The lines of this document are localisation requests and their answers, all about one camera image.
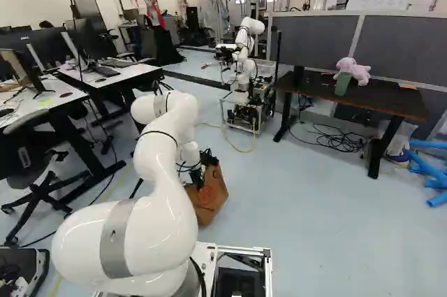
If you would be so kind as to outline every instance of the brown paper bag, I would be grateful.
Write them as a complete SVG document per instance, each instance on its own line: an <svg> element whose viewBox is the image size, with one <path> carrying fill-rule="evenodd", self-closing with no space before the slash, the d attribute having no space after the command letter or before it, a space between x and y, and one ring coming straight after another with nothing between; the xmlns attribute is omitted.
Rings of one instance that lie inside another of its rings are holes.
<svg viewBox="0 0 447 297"><path fill-rule="evenodd" d="M222 171L219 164L208 164L205 169L203 187L199 190L194 184L187 184L185 190L193 203L198 224L207 226L228 198Z"/></svg>

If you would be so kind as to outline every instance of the keyboard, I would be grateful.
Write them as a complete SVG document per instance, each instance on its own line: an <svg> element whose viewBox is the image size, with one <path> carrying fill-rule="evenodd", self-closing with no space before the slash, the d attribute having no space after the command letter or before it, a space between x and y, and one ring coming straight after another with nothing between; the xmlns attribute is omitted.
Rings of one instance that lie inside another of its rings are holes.
<svg viewBox="0 0 447 297"><path fill-rule="evenodd" d="M108 68L107 66L97 66L95 71L104 77L115 77L116 75L121 75L118 71L113 70L112 68Z"/></svg>
<svg viewBox="0 0 447 297"><path fill-rule="evenodd" d="M114 66L115 68L126 68L128 66L136 65L134 61L121 61L119 59L109 58L101 62L102 65Z"/></svg>

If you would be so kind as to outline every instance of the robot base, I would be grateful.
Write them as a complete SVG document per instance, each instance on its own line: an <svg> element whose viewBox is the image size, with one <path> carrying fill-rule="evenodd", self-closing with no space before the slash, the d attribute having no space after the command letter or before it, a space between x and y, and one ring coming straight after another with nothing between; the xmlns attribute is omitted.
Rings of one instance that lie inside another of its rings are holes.
<svg viewBox="0 0 447 297"><path fill-rule="evenodd" d="M216 294L219 295L219 268L234 268L234 271L245 272L245 270L241 270L244 267L251 272L259 273L261 275L261 285L258 288L265 290L265 297L273 296L272 251L268 248L217 246L214 243L197 242L191 257L204 274L203 278L207 287L207 297L216 296ZM240 294L240 291L234 291L233 295L237 295L238 293ZM189 297L199 296L202 296L201 290L198 291L196 296ZM97 291L91 297L119 296Z"/></svg>

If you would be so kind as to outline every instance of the dark wooden desk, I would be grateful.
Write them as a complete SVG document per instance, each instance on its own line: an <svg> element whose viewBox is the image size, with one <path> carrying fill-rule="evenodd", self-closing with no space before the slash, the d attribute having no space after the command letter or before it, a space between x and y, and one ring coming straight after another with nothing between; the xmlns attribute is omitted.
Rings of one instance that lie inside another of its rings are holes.
<svg viewBox="0 0 447 297"><path fill-rule="evenodd" d="M336 80L332 75L322 75L314 71L298 73L290 71L278 80L276 89L286 93L282 113L281 128L273 141L279 142L297 117L290 116L292 94L302 94L323 98L344 105L357 106L368 110L393 115L382 139L371 140L368 176L379 176L380 160L393 139L404 118L427 120L428 110L418 90L402 89L395 82L370 80L367 86L357 86L352 79L344 96L334 94Z"/></svg>

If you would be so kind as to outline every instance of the pink stuffed animal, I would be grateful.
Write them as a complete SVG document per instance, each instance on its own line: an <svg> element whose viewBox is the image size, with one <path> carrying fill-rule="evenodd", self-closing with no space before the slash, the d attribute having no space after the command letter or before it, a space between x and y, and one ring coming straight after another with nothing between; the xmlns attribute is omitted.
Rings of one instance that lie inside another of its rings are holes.
<svg viewBox="0 0 447 297"><path fill-rule="evenodd" d="M340 59L337 63L337 68L340 72L352 74L358 80L358 86L365 86L369 82L369 77L371 77L368 72L371 70L371 66L359 65L354 58L345 57ZM334 79L337 79L340 72L334 75Z"/></svg>

